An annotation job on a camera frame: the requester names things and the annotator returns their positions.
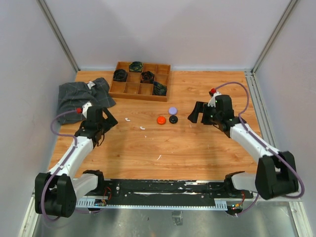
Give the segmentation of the purple earbud charging case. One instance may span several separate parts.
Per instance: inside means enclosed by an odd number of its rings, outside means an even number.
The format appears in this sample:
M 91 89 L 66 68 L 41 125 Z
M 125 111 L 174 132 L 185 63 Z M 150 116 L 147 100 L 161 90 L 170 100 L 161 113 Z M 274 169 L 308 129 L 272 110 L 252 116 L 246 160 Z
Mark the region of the purple earbud charging case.
M 170 107 L 170 108 L 168 109 L 168 113 L 169 113 L 170 115 L 176 115 L 177 112 L 178 112 L 178 110 L 177 110 L 176 107 Z

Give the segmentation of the orange earbud charging case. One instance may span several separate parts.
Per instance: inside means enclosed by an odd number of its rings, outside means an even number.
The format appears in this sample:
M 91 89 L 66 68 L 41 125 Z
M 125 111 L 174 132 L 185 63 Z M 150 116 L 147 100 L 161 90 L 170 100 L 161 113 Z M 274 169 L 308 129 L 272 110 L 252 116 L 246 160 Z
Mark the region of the orange earbud charging case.
M 157 118 L 157 124 L 159 124 L 159 125 L 164 125 L 164 124 L 166 124 L 166 118 L 163 117 L 163 116 L 159 116 L 159 117 Z

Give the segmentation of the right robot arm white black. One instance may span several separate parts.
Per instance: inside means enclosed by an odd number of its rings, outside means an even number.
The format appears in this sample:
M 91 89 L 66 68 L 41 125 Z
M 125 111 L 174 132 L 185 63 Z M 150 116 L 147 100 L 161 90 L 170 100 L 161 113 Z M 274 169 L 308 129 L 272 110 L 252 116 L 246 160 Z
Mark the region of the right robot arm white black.
M 271 146 L 244 119 L 235 116 L 229 95 L 215 93 L 209 102 L 197 101 L 188 120 L 197 123 L 199 115 L 202 116 L 201 123 L 216 126 L 240 144 L 257 163 L 255 174 L 238 171 L 226 175 L 223 187 L 228 197 L 234 198 L 241 190 L 246 190 L 268 200 L 299 190 L 293 154 Z

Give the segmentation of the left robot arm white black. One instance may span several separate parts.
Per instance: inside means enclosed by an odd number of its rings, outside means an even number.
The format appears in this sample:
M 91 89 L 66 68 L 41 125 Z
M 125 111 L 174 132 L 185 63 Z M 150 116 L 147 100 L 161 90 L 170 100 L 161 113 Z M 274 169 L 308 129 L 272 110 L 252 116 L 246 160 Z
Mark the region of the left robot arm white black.
M 85 120 L 76 133 L 69 136 L 73 141 L 62 158 L 47 173 L 39 173 L 35 178 L 35 212 L 49 222 L 70 217 L 80 198 L 89 192 L 101 195 L 106 189 L 100 170 L 86 170 L 78 179 L 74 176 L 84 159 L 103 143 L 105 134 L 118 121 L 106 107 L 89 104 L 61 113 L 54 121 L 71 113 L 82 114 Z

